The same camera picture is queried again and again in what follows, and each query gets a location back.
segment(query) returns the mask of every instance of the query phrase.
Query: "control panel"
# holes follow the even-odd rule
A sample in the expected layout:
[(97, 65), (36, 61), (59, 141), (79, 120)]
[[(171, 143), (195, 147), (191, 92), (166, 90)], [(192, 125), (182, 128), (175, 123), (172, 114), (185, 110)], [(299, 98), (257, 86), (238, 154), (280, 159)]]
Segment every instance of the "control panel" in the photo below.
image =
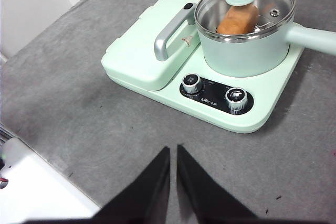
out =
[(184, 97), (232, 115), (245, 114), (254, 104), (252, 95), (244, 89), (211, 81), (196, 73), (184, 76), (180, 93)]

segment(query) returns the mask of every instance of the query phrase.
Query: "stainless steel rim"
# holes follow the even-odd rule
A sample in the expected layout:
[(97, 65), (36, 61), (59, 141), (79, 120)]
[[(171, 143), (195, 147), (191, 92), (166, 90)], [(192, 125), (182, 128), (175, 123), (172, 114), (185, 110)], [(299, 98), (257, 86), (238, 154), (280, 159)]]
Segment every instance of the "stainless steel rim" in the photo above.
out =
[(296, 0), (293, 0), (293, 5), (292, 8), (290, 9), (289, 13), (283, 18), (281, 19), (279, 22), (275, 23), (274, 25), (272, 25), (271, 27), (268, 27), (266, 29), (260, 30), (260, 31), (255, 31), (253, 33), (248, 33), (248, 34), (241, 34), (241, 35), (225, 35), (225, 34), (218, 34), (218, 33), (214, 33), (213, 31), (210, 31), (206, 28), (204, 28), (197, 19), (197, 15), (198, 15), (198, 11), (199, 11), (199, 6), (200, 3), (203, 2), (204, 0), (200, 0), (196, 10), (195, 10), (195, 22), (196, 25), (199, 29), (199, 31), (206, 37), (215, 40), (215, 41), (219, 41), (219, 42), (225, 42), (225, 43), (241, 43), (241, 42), (247, 42), (247, 41), (251, 41), (251, 40), (256, 40), (256, 39), (261, 39), (264, 37), (267, 37), (273, 33), (275, 33), (276, 31), (279, 30), (279, 27), (287, 24), (289, 22), (291, 22), (291, 19), (294, 16), (294, 10), (295, 10), (295, 6), (296, 6)]

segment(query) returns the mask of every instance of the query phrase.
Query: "gray countertop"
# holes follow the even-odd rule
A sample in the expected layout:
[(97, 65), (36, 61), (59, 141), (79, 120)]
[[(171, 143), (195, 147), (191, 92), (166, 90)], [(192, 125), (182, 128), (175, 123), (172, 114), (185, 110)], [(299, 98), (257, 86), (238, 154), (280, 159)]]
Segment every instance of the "gray countertop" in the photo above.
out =
[[(258, 216), (336, 223), (336, 57), (305, 49), (266, 124), (225, 131), (106, 76), (105, 49), (156, 1), (82, 0), (61, 16), (2, 66), (1, 121), (101, 206), (167, 145), (167, 223), (179, 223), (176, 145), (184, 143)], [(336, 31), (335, 13), (335, 0), (298, 0), (295, 21)]]

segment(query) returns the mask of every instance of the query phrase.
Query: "control knob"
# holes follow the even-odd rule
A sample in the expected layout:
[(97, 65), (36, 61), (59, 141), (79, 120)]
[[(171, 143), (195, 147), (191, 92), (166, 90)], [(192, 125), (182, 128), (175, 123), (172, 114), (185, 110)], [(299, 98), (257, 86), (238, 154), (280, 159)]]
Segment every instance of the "control knob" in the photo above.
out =
[(196, 73), (189, 73), (182, 80), (182, 86), (186, 93), (195, 94), (202, 90), (203, 83)]
[(225, 100), (230, 110), (239, 111), (247, 105), (247, 93), (242, 88), (230, 88), (225, 93)]

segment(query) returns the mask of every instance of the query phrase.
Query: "bread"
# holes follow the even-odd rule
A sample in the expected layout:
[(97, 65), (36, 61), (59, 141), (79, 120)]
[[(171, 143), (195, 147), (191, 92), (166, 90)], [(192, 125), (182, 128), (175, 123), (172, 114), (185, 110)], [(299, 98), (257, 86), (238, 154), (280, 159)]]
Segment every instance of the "bread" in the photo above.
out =
[(227, 35), (251, 33), (258, 22), (258, 15), (259, 10), (253, 4), (231, 6), (218, 26), (217, 33)]

